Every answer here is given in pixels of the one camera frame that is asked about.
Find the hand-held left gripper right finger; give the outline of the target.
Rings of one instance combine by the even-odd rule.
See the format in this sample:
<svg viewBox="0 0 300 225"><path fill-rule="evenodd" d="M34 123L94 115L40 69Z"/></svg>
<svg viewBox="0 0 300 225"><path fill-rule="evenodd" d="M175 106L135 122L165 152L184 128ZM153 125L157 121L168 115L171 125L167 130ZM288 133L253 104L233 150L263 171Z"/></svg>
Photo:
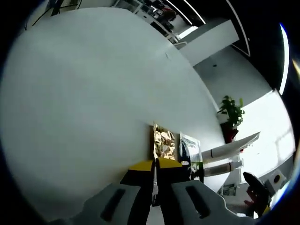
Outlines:
<svg viewBox="0 0 300 225"><path fill-rule="evenodd" d="M247 225L225 205L225 200L208 186L190 180L182 165L159 157L158 199L166 225Z"/></svg>

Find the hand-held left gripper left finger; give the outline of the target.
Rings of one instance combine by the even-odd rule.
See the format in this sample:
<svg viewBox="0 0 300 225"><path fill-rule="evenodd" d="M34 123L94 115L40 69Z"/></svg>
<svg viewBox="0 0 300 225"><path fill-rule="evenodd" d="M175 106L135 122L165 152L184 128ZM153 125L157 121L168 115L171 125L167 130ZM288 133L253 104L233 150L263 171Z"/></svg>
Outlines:
<svg viewBox="0 0 300 225"><path fill-rule="evenodd" d="M154 181L153 160L131 167L119 183L112 183L83 204L70 218L56 219L52 225L144 225L146 224Z"/></svg>

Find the person's right hand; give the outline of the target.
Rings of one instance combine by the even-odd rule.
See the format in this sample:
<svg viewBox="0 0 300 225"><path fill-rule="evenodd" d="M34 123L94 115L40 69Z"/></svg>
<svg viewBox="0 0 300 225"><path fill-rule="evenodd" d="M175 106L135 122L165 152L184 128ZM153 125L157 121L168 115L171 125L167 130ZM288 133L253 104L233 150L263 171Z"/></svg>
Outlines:
<svg viewBox="0 0 300 225"><path fill-rule="evenodd" d="M247 188L246 193L251 199L244 200L244 203L247 205L247 216L253 217L256 208L257 195L251 187Z"/></svg>

